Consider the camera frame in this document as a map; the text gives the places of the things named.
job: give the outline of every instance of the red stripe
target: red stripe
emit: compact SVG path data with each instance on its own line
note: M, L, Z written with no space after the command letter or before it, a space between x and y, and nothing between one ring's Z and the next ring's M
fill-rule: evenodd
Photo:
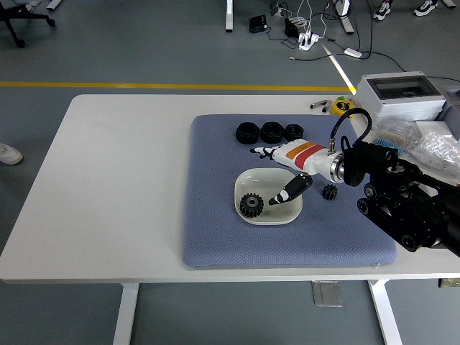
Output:
M321 145L318 145L318 144L315 144L314 146L309 147L308 149L303 151L301 154L299 154L295 158L295 165L299 169L303 170L303 165L305 164L305 161L307 160L307 158L309 158L313 153L317 153L317 151L322 150L323 148L324 148L324 146L321 146Z

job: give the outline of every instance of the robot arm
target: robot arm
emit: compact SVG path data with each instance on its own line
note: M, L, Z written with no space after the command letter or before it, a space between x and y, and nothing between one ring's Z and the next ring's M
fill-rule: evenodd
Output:
M335 134L340 123L352 114L367 117L367 129L352 146L342 137L342 152L337 152ZM320 174L331 182L356 187L368 174L366 197L357 203L364 216L410 252L441 244L460 257L460 187L423 174L417 165L400 160L396 149L363 142L371 125L369 113L354 108L337 121L328 149L302 139L253 149L261 158L270 157L302 172L269 203L288 202L299 196L310 187L310 175ZM436 189L438 195L430 197L420 185Z

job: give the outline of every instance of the shoe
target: shoe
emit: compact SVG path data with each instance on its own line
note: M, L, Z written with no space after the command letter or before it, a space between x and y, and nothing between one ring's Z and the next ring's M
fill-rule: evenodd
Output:
M387 14L390 13L390 3L382 1L380 8L374 13L374 19L383 20Z
M437 1L426 0L423 4L421 4L419 7L417 7L414 10L414 15L416 15L417 17L426 16L428 13L433 11L437 6L438 6Z
M0 143L0 162L13 165L21 162L22 155L14 147Z

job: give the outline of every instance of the floor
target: floor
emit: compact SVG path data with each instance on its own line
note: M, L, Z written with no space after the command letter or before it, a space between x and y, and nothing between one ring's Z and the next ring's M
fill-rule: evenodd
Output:
M326 55L325 48L342 53L345 47L362 52L372 47L364 60L335 57L354 87L364 74L403 69L460 79L459 9L439 2L419 18L412 12L420 0L397 0L387 18L376 22L369 6L373 12L379 2L369 1L357 1L350 14L355 34L346 35L338 20L325 20L326 36L335 42L324 38L309 52L278 40L285 39L283 20L270 17L271 1L263 0L235 1L232 33L224 29L224 0L63 0L49 13L56 27L13 21L26 42L23 49L0 25L0 138L24 155L18 165L0 165L0 251L68 105L79 94L348 96L329 57L289 59L316 59ZM35 11L47 13L47 3ZM296 15L299 4L289 1L288 9ZM310 5L315 14L326 2ZM300 15L309 13L305 2ZM270 35L249 33L248 19L260 14L267 15ZM319 15L312 30L324 31ZM441 90L460 88L442 78L431 80ZM391 281L387 289L404 344L456 344L460 289L439 289L437 280ZM343 308L322 309L314 306L308 282L142 285L132 343L383 344L367 283L343 282L341 291ZM111 344L120 298L120 285L0 283L0 342Z

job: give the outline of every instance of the office chair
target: office chair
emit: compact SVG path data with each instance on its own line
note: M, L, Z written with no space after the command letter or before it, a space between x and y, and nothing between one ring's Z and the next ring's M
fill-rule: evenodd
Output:
M29 13L27 10L26 5L17 5L10 7L8 9L5 9L3 5L0 3L0 22L5 22L7 25L9 31L13 35L14 41L16 42L16 45L19 48L23 48L26 45L26 42L23 40L20 40L17 36L16 33L13 30L13 26L9 22L10 19L46 19L46 22L48 25L51 27L54 27L56 25L56 22L49 18L48 16L44 14L34 14L34 13Z

